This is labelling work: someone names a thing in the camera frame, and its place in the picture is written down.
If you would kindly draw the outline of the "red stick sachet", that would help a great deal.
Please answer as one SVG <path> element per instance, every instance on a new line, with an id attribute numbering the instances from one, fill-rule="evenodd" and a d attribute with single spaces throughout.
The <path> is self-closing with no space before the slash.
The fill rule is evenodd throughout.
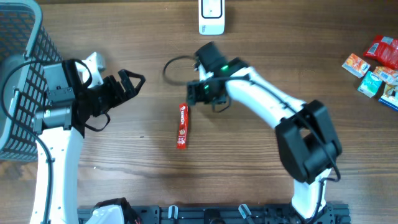
<path id="1" fill-rule="evenodd" d="M 188 105 L 182 103 L 179 105 L 180 109 L 180 124 L 177 136 L 177 149 L 184 150 L 187 147 L 187 133 L 188 133 Z"/>

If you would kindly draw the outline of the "orange small box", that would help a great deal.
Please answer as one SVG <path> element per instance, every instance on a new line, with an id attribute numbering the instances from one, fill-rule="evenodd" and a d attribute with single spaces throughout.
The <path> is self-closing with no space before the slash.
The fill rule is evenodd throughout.
<path id="1" fill-rule="evenodd" d="M 342 67 L 358 78 L 362 78 L 370 69 L 370 64 L 355 54 L 350 54 Z"/>
<path id="2" fill-rule="evenodd" d="M 389 67 L 376 67 L 373 73 L 387 84 L 397 85 L 397 70 Z"/>

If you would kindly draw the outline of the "teal small box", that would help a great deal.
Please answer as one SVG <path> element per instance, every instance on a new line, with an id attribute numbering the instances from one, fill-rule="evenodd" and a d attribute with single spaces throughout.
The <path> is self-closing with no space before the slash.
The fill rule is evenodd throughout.
<path id="1" fill-rule="evenodd" d="M 372 98 L 378 92 L 383 81 L 373 72 L 368 71 L 358 87 L 358 91 Z"/>

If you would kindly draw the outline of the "red candy bag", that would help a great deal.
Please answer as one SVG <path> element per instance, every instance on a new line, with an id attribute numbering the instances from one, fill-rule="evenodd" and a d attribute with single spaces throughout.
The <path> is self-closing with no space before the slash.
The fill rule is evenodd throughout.
<path id="1" fill-rule="evenodd" d="M 397 38 L 376 35 L 363 55 L 377 60 L 385 67 L 397 70 Z"/>

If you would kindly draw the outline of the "white cream snack bag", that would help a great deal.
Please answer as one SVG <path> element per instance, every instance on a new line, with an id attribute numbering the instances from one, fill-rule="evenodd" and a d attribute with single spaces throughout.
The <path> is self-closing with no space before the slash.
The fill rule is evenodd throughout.
<path id="1" fill-rule="evenodd" d="M 378 101 L 395 111 L 398 111 L 398 92 L 397 92 L 397 85 L 390 85 L 385 84 L 384 91 L 380 99 Z"/>

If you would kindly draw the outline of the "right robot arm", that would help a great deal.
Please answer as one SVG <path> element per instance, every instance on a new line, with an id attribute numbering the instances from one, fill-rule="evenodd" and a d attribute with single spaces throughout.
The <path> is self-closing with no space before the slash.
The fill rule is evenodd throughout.
<path id="1" fill-rule="evenodd" d="M 227 60 L 214 42 L 199 48 L 193 59 L 199 79 L 187 83 L 188 104 L 237 101 L 272 128 L 280 161 L 294 180 L 290 204 L 303 221 L 316 223 L 326 207 L 326 183 L 341 179 L 336 159 L 343 149 L 327 107 L 284 93 L 244 60 Z"/>

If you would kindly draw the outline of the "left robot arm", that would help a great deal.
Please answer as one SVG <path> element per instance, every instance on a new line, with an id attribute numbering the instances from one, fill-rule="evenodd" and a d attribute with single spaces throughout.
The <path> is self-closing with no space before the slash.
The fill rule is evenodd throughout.
<path id="1" fill-rule="evenodd" d="M 102 65 L 70 59 L 47 65 L 49 105 L 37 110 L 33 132 L 38 173 L 31 223 L 78 223 L 77 178 L 86 122 L 134 98 L 146 79 L 122 69 L 120 81 L 101 77 Z"/>

